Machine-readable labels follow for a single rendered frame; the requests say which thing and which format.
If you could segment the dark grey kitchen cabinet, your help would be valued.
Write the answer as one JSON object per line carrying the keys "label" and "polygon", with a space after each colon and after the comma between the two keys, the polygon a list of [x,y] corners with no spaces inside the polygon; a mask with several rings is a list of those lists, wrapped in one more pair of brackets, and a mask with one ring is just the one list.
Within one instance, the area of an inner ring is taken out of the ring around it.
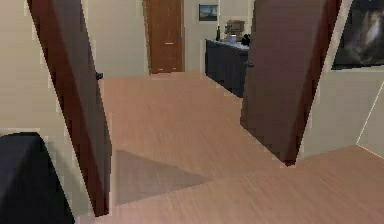
{"label": "dark grey kitchen cabinet", "polygon": [[244,92],[247,59],[247,49],[214,40],[206,41],[206,75],[240,98]]}

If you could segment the orange brown room door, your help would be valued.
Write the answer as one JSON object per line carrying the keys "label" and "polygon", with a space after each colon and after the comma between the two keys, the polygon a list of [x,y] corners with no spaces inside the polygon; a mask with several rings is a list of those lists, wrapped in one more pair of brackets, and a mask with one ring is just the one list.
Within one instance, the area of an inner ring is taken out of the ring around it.
{"label": "orange brown room door", "polygon": [[143,0],[151,74],[184,70],[183,0]]}

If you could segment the beige coffee machine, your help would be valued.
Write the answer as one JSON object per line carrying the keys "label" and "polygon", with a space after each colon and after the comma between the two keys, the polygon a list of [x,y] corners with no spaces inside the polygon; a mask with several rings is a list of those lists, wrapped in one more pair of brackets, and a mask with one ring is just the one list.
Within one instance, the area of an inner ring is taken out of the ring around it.
{"label": "beige coffee machine", "polygon": [[228,20],[225,26],[226,40],[230,40],[232,36],[236,37],[237,41],[240,41],[244,32],[243,20]]}

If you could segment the dark brown room door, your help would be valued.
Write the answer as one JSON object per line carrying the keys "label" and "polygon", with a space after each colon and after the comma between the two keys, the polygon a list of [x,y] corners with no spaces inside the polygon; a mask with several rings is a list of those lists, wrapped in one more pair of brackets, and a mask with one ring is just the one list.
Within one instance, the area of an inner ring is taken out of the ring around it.
{"label": "dark brown room door", "polygon": [[109,213],[112,144],[81,0],[27,0],[94,214]]}
{"label": "dark brown room door", "polygon": [[240,124],[296,163],[342,0],[255,0]]}

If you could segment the black furniture block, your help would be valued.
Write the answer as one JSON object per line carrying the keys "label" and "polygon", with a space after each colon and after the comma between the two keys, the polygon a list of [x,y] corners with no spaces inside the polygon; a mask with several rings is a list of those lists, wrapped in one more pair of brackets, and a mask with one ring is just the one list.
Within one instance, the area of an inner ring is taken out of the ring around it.
{"label": "black furniture block", "polygon": [[0,224],[75,224],[46,145],[36,132],[0,137]]}

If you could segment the large dark framed picture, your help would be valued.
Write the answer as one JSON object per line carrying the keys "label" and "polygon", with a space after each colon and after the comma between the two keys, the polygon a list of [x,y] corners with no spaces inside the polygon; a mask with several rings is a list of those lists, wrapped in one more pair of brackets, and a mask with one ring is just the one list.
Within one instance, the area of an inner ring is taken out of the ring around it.
{"label": "large dark framed picture", "polygon": [[384,0],[352,0],[333,70],[384,65]]}

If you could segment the small framed wall picture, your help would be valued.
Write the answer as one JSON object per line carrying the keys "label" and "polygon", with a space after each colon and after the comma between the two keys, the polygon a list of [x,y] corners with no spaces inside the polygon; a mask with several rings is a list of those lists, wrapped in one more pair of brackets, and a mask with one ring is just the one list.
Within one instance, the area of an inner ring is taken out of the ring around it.
{"label": "small framed wall picture", "polygon": [[200,21],[216,21],[217,20],[217,5],[199,5],[199,20]]}

